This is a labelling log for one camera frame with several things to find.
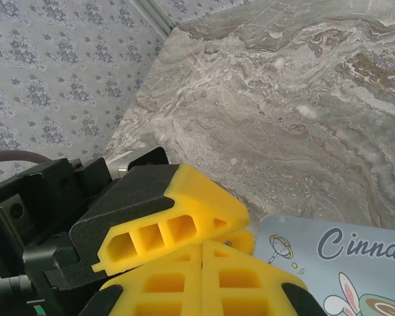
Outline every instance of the rectangular hole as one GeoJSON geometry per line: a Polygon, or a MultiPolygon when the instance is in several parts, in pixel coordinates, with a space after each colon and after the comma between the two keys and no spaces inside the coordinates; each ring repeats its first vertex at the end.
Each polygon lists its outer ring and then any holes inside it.
{"type": "Polygon", "coordinates": [[[252,269],[221,269],[219,271],[220,288],[260,288],[261,281],[252,269]]]}
{"type": "Polygon", "coordinates": [[[146,302],[136,306],[134,316],[181,316],[181,302],[146,302]]]}
{"type": "Polygon", "coordinates": [[[176,261],[190,261],[192,256],[189,253],[185,253],[176,259],[176,261]]]}
{"type": "Polygon", "coordinates": [[[268,316],[265,298],[223,298],[224,316],[268,316]]]}
{"type": "Polygon", "coordinates": [[[163,236],[161,235],[158,224],[139,228],[138,232],[144,243],[145,251],[164,247],[163,236]]]}
{"type": "Polygon", "coordinates": [[[151,275],[145,283],[144,292],[183,292],[185,276],[182,273],[158,273],[151,275]]]}
{"type": "Polygon", "coordinates": [[[138,255],[128,232],[115,236],[107,246],[107,253],[113,261],[128,259],[138,255]]]}
{"type": "Polygon", "coordinates": [[[225,252],[218,250],[218,249],[215,249],[213,251],[213,255],[215,257],[225,257],[225,258],[230,257],[230,255],[228,253],[225,253],[225,252]]]}
{"type": "Polygon", "coordinates": [[[190,215],[183,215],[167,221],[172,239],[175,242],[194,237],[197,233],[195,222],[190,215]]]}

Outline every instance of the blue card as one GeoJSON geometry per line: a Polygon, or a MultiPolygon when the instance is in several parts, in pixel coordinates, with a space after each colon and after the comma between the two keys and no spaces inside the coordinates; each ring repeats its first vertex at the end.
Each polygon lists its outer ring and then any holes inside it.
{"type": "Polygon", "coordinates": [[[300,277],[328,315],[395,316],[395,230],[271,215],[254,256],[300,277]]]}

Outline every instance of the printed cartoon graphic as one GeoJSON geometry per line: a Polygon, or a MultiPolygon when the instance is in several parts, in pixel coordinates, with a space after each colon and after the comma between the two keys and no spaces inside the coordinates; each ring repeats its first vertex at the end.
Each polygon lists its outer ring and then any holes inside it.
{"type": "MultiPolygon", "coordinates": [[[[277,255],[284,257],[285,259],[293,258],[294,254],[292,252],[292,248],[290,243],[284,237],[280,237],[278,235],[272,235],[269,237],[269,242],[271,243],[272,248],[274,249],[274,254],[268,261],[268,263],[272,263],[277,255]]],[[[291,266],[294,269],[298,268],[297,263],[293,262],[291,266]]],[[[300,274],[304,273],[304,269],[300,269],[300,274]]]]}
{"type": "Polygon", "coordinates": [[[339,279],[346,299],[328,296],[323,307],[329,315],[395,316],[395,301],[372,294],[364,294],[359,298],[354,285],[344,273],[339,274],[339,279]]]}

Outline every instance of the cartoon rabbit ears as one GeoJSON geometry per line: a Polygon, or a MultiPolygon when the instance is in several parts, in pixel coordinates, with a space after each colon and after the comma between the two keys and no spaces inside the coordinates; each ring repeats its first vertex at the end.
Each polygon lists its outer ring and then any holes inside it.
{"type": "Polygon", "coordinates": [[[339,315],[344,312],[348,316],[356,316],[360,312],[356,289],[344,273],[339,274],[339,279],[345,299],[336,295],[328,296],[323,302],[323,307],[330,315],[339,315]]]}

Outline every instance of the bunny illustration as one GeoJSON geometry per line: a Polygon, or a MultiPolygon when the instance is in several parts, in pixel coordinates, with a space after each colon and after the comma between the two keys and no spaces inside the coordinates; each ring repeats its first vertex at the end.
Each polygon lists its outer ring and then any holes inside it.
{"type": "Polygon", "coordinates": [[[364,294],[359,298],[354,285],[344,274],[339,274],[341,289],[345,299],[331,295],[323,302],[329,315],[347,316],[395,316],[395,301],[378,295],[364,294]]]}

